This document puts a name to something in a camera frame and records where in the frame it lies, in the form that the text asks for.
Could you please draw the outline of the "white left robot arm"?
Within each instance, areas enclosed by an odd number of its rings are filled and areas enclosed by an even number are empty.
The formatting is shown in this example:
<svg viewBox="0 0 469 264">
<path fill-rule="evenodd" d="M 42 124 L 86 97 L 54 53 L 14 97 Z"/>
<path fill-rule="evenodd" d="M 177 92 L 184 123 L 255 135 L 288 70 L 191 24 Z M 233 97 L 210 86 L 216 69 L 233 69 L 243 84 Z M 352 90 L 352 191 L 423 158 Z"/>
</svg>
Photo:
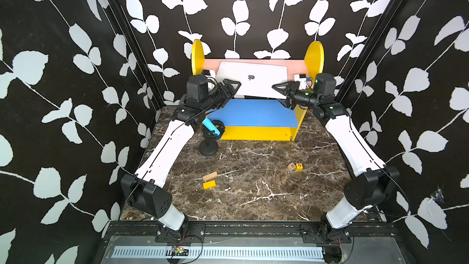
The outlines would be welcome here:
<svg viewBox="0 0 469 264">
<path fill-rule="evenodd" d="M 173 237 L 181 238 L 188 231 L 188 217 L 172 204 L 172 195 L 164 190 L 167 176 L 200 125 L 208 130 L 211 142 L 224 133 L 207 115 L 223 108 L 241 87 L 241 82 L 197 74 L 189 77 L 186 94 L 173 112 L 167 130 L 147 160 L 134 174 L 120 181 L 125 201 L 133 208 L 155 217 Z"/>
</svg>

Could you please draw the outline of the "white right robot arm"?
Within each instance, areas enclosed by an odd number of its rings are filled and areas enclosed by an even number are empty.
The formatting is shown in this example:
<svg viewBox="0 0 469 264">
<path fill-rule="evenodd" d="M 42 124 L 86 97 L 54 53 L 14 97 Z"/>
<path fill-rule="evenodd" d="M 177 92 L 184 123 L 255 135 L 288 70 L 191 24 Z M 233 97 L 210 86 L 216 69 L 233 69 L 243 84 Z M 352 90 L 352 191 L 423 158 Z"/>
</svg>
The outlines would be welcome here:
<svg viewBox="0 0 469 264">
<path fill-rule="evenodd" d="M 301 90 L 297 81 L 275 84 L 282 94 L 281 104 L 311 109 L 314 116 L 336 140 L 352 179 L 344 187 L 344 196 L 322 218 L 319 236 L 325 242 L 335 241 L 342 230 L 363 211 L 390 198 L 398 186 L 399 171 L 386 164 L 362 138 L 345 107 L 335 101 L 335 78 L 328 73 L 315 76 L 310 92 Z"/>
</svg>

